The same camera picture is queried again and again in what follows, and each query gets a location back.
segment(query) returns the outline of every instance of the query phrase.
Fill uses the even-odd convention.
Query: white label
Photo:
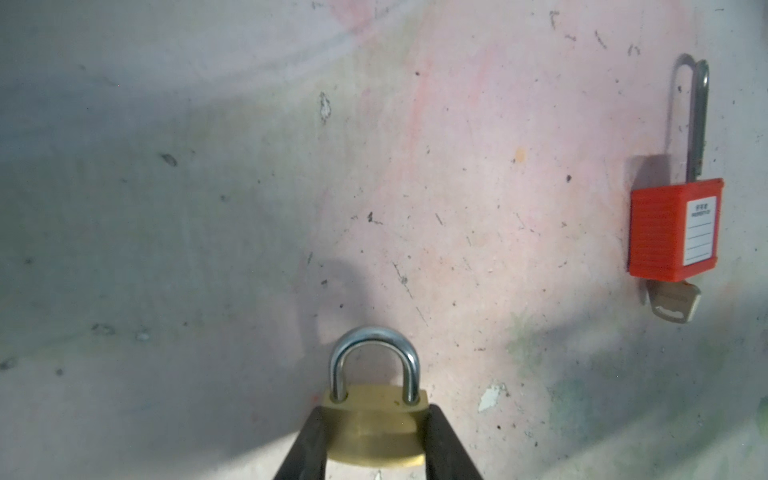
[[[712,258],[717,197],[691,200],[685,215],[683,265]]]

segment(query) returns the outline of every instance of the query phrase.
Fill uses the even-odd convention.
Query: metal shackle
[[[419,403],[419,356],[413,345],[400,332],[383,326],[361,326],[345,333],[331,352],[329,362],[331,401],[346,400],[344,362],[346,357],[363,345],[381,345],[393,350],[402,362],[402,401],[406,405]]]
[[[688,122],[688,158],[685,172],[687,183],[701,175],[704,157],[704,131],[707,129],[707,101],[710,95],[710,66],[706,60],[693,65],[690,87],[690,120]]]

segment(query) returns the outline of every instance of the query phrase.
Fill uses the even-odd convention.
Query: brass padlock
[[[344,362],[354,349],[381,345],[402,361],[403,386],[351,385],[344,382]],[[333,348],[330,388],[323,400],[328,458],[373,468],[423,465],[429,402],[419,390],[419,356],[401,334],[381,326],[350,330]]]

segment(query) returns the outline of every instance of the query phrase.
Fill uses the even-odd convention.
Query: scratched surface
[[[369,323],[489,480],[768,470],[765,2],[0,12],[0,478],[271,478]],[[626,264],[630,190],[684,179],[684,53],[726,189],[678,326]]]

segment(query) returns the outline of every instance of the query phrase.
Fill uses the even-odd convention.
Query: padlock
[[[631,193],[629,273],[649,280],[680,282],[713,269],[724,182],[701,175],[707,122],[709,66],[694,65],[686,183]]]
[[[369,344],[397,353],[402,362],[402,387],[346,385],[347,356]],[[426,391],[419,389],[419,356],[401,333],[381,326],[350,330],[333,348],[329,380],[323,400],[328,458],[373,468],[424,464],[429,402]]]

